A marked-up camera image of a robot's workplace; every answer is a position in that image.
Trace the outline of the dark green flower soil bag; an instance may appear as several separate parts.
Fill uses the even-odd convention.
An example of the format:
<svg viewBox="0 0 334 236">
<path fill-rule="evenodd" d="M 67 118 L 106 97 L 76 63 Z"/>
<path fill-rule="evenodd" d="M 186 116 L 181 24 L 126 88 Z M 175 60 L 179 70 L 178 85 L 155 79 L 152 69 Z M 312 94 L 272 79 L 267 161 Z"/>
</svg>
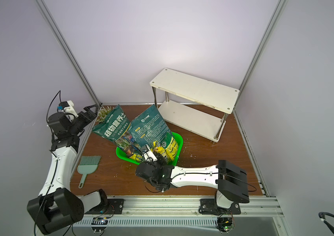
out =
<svg viewBox="0 0 334 236">
<path fill-rule="evenodd" d="M 130 134 L 131 122 L 120 105 L 106 116 L 103 123 L 98 123 L 92 132 L 119 147 L 129 158 L 134 152 L 141 154 L 140 145 Z"/>
</svg>

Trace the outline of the teal and yellow fertilizer bag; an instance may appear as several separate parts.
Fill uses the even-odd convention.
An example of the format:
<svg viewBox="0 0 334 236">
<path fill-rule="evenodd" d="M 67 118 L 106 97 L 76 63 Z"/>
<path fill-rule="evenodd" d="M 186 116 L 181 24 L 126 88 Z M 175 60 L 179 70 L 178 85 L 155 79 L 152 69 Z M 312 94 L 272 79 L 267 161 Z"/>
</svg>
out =
<svg viewBox="0 0 334 236">
<path fill-rule="evenodd" d="M 150 106 L 131 122 L 130 134 L 140 145 L 140 151 L 142 146 L 148 145 L 153 152 L 153 142 L 158 141 L 168 155 L 167 164 L 174 161 L 178 143 L 156 106 Z"/>
</svg>

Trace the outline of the yellow green packet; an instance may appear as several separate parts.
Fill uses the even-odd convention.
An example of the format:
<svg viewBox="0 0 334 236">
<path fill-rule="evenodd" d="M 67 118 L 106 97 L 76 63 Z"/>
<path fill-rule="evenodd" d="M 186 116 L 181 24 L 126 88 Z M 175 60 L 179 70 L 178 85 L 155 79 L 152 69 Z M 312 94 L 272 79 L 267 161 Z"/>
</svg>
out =
<svg viewBox="0 0 334 236">
<path fill-rule="evenodd" d="M 141 154 L 134 152 L 129 159 L 135 161 L 136 163 L 141 163 L 144 161 L 144 158 Z"/>
</svg>

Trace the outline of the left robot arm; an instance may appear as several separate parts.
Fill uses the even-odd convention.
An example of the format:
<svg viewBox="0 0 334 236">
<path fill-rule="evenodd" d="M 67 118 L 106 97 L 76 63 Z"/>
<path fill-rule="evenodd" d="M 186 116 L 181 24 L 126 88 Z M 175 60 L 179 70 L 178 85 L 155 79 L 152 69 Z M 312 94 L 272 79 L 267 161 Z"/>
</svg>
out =
<svg viewBox="0 0 334 236">
<path fill-rule="evenodd" d="M 51 165 L 45 184 L 37 198 L 27 204 L 27 211 L 35 222 L 35 229 L 49 235 L 82 220 L 85 213 L 104 213 L 109 201 L 102 189 L 77 197 L 70 191 L 70 179 L 77 160 L 80 134 L 97 117 L 98 112 L 87 106 L 80 113 L 62 109 L 47 116 L 52 133 Z"/>
</svg>

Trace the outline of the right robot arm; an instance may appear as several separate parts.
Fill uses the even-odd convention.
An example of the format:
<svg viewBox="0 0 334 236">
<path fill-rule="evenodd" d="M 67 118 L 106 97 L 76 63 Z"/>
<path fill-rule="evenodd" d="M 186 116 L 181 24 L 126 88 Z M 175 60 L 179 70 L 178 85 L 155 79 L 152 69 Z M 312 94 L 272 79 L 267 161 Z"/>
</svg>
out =
<svg viewBox="0 0 334 236">
<path fill-rule="evenodd" d="M 250 202 L 247 172 L 227 160 L 202 168 L 162 165 L 159 161 L 146 160 L 138 165 L 135 175 L 159 192 L 186 186 L 216 189 L 216 204 L 220 208 Z"/>
</svg>

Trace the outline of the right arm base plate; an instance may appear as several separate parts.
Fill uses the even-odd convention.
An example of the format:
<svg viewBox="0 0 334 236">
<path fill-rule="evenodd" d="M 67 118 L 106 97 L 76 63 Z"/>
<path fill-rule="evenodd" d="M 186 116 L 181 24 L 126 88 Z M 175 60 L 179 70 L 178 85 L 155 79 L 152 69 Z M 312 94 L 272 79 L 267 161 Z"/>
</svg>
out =
<svg viewBox="0 0 334 236">
<path fill-rule="evenodd" d="M 200 207 L 198 212 L 203 215 L 240 215 L 241 209 L 237 202 L 230 201 L 229 207 L 218 206 L 215 199 L 200 199 Z"/>
</svg>

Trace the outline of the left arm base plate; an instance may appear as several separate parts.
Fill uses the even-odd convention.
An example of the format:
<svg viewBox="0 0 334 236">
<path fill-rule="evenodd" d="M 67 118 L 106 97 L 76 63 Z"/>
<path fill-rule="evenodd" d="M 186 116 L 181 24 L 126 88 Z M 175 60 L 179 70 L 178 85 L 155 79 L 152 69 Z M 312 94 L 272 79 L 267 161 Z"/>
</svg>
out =
<svg viewBox="0 0 334 236">
<path fill-rule="evenodd" d="M 121 215 L 124 207 L 124 199 L 108 199 L 106 203 L 100 203 L 90 209 L 86 214 Z"/>
</svg>

